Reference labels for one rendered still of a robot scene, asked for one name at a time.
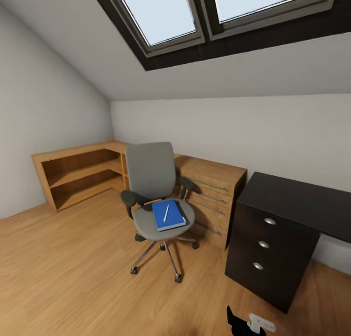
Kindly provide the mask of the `folder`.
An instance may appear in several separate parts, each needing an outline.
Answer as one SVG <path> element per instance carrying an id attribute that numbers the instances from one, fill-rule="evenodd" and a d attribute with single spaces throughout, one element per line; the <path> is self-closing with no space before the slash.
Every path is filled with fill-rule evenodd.
<path id="1" fill-rule="evenodd" d="M 175 199 L 152 202 L 152 208 L 158 231 L 186 224 Z"/>

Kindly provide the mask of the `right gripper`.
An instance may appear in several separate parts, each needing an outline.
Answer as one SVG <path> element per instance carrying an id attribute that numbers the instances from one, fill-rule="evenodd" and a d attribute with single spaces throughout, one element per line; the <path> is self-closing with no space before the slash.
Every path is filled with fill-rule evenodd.
<path id="1" fill-rule="evenodd" d="M 232 325 L 233 336 L 267 336 L 263 329 L 260 329 L 260 334 L 251 331 L 246 321 L 233 315 L 230 306 L 227 307 L 227 317 L 228 323 Z"/>

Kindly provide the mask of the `swivel chair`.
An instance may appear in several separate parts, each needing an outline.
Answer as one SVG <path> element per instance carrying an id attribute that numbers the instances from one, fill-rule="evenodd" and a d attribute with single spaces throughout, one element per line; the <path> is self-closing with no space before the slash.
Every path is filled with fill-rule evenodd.
<path id="1" fill-rule="evenodd" d="M 175 271 L 175 282 L 181 282 L 166 240 L 177 239 L 193 241 L 193 249 L 198 248 L 195 239 L 182 237 L 182 233 L 190 229 L 195 223 L 195 212 L 183 199 L 186 190 L 194 189 L 194 184 L 187 178 L 179 178 L 183 186 L 180 198 L 175 198 L 177 205 L 186 221 L 185 225 L 158 231 L 154 218 L 152 203 L 157 200 L 165 201 L 172 195 L 176 184 L 176 170 L 173 148 L 170 142 L 153 142 L 128 145 L 125 147 L 126 166 L 129 178 L 130 190 L 120 193 L 121 200 L 125 204 L 128 216 L 134 221 L 137 229 L 135 241 L 150 240 L 153 243 L 131 267 L 130 274 L 137 274 L 137 264 L 159 242 L 160 250 L 166 249 L 172 267 Z M 140 205 L 133 216 L 131 207 Z"/>

